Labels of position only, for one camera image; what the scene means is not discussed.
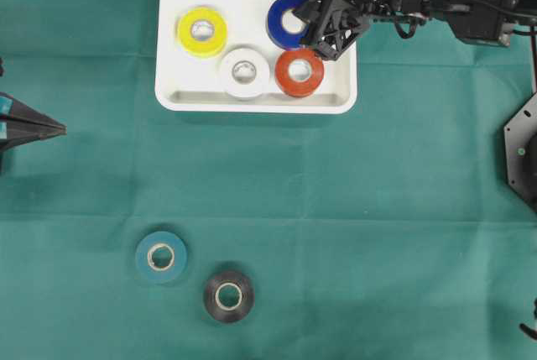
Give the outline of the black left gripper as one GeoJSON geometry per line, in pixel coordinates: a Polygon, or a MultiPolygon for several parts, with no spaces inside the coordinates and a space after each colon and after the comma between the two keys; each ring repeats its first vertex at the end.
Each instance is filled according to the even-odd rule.
{"type": "Polygon", "coordinates": [[[1,167],[5,151],[19,145],[66,135],[66,125],[1,93],[1,167]]]}

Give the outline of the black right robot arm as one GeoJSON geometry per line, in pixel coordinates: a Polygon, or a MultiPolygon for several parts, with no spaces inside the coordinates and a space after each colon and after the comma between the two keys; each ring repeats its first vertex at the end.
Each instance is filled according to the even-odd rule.
{"type": "Polygon", "coordinates": [[[536,0],[299,0],[292,14],[305,25],[298,45],[324,61],[338,60],[373,23],[390,23],[401,39],[437,20],[463,44],[508,48],[529,39],[536,56],[536,0]]]}

